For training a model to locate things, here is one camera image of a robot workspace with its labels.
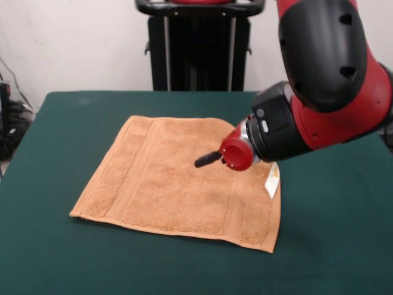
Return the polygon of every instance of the orange towel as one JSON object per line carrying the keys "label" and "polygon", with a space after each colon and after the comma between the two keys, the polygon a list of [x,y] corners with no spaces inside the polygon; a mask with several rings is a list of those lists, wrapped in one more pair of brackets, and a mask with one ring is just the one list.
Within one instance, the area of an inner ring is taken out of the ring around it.
{"label": "orange towel", "polygon": [[130,117],[70,216],[272,253],[281,212],[280,185],[271,197],[265,188],[272,164],[193,166],[232,130],[219,119]]}

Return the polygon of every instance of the red gripper cap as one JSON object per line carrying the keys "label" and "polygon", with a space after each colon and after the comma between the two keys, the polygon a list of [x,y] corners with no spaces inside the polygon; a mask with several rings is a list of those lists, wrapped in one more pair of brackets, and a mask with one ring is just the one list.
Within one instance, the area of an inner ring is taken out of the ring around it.
{"label": "red gripper cap", "polygon": [[240,138],[228,137],[220,147],[227,166],[235,171],[244,171],[252,166],[254,153],[251,147]]}

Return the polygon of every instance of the black stand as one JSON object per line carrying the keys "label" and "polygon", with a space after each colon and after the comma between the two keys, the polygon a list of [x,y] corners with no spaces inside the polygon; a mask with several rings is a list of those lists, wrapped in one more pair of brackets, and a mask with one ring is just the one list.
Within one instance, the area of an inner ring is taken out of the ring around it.
{"label": "black stand", "polygon": [[265,0],[194,6],[137,1],[149,18],[154,90],[242,91],[250,24]]}

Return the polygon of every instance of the black cable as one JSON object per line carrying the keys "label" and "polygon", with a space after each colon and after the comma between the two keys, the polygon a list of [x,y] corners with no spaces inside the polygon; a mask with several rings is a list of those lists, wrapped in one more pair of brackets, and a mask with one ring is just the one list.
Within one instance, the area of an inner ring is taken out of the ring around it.
{"label": "black cable", "polygon": [[387,134],[388,131],[389,131],[389,130],[387,129],[388,126],[389,126],[389,125],[386,125],[386,126],[385,126],[385,129],[384,129],[384,141],[385,141],[385,144],[390,148],[390,146],[389,146],[389,137],[388,137],[388,134]]}
{"label": "black cable", "polygon": [[18,81],[17,81],[17,77],[15,75],[15,73],[7,66],[7,64],[5,63],[5,61],[2,59],[2,56],[0,55],[0,62],[2,63],[2,65],[8,70],[8,72],[10,72],[10,74],[12,75],[12,77],[14,78],[14,83],[15,86],[20,94],[20,96],[23,98],[23,100],[25,101],[25,103],[30,107],[30,109],[33,109],[33,107],[31,106],[30,102],[28,101],[28,99],[25,97],[25,95],[23,94],[23,92],[20,90],[19,85],[18,85]]}

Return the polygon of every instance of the green tablecloth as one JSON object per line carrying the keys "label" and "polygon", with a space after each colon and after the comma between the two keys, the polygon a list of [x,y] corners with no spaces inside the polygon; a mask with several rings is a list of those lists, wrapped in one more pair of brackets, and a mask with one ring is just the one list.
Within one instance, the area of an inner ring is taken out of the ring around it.
{"label": "green tablecloth", "polygon": [[0,294],[393,294],[393,159],[377,135],[280,164],[274,254],[74,221],[125,120],[219,117],[253,93],[51,93],[0,184]]}

